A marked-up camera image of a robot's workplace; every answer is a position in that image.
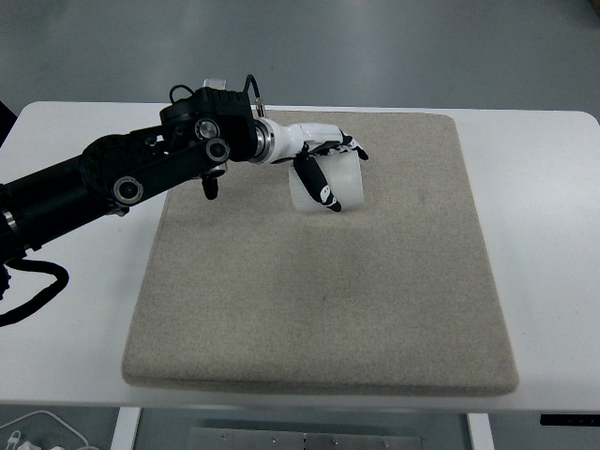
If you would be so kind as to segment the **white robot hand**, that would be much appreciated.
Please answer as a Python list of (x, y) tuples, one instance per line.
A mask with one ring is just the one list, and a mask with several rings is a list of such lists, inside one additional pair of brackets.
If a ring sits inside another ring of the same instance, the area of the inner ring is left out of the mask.
[(339, 127), (332, 124), (301, 123), (282, 126), (269, 118), (260, 117), (256, 120), (256, 132), (256, 162), (279, 163), (293, 159), (293, 169), (308, 196), (334, 212), (340, 212), (342, 205), (330, 188), (316, 158), (303, 149), (313, 152), (324, 144), (338, 144), (339, 152), (354, 151), (361, 160), (369, 159), (357, 140), (345, 135)]

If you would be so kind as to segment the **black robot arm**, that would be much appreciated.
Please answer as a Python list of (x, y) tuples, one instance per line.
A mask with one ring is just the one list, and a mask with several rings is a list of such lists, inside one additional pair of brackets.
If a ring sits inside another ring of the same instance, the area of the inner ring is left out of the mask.
[(201, 179), (205, 197), (213, 200), (230, 161), (289, 161), (312, 201), (339, 212), (343, 204), (319, 159), (368, 157), (335, 125), (284, 127), (267, 118), (253, 75), (241, 91), (205, 84), (173, 99), (159, 117), (155, 127), (101, 137), (76, 157), (3, 185), (1, 262), (20, 259), (104, 215), (125, 214), (193, 178)]

